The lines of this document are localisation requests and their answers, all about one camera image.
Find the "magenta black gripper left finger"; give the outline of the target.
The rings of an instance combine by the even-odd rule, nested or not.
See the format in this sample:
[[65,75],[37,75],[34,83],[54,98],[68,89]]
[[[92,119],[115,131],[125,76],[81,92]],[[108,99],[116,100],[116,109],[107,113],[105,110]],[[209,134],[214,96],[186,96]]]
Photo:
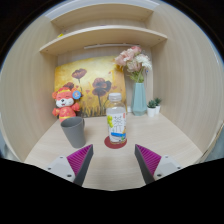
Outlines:
[[85,146],[67,157],[68,163],[75,174],[74,183],[82,186],[93,156],[93,145]]

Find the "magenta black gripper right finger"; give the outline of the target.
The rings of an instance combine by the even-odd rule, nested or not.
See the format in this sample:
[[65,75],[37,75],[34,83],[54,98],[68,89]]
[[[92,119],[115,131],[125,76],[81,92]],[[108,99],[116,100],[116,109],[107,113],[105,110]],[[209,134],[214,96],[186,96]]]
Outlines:
[[146,184],[155,181],[153,175],[161,160],[161,156],[141,145],[135,145],[135,156]]

